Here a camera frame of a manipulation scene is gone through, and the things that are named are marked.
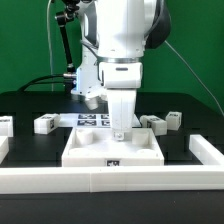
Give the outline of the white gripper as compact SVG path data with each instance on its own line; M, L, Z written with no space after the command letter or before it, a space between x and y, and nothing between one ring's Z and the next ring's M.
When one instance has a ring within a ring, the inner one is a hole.
M99 77L106 89L110 125L116 141L123 141L125 132L132 129L137 89L141 86L142 64L99 64Z

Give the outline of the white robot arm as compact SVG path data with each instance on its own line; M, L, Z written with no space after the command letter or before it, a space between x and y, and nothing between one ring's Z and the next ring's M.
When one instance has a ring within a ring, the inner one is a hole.
M142 57L170 34L165 0L93 0L80 5L83 56L73 94L89 108L108 102L113 137L123 140L132 129Z

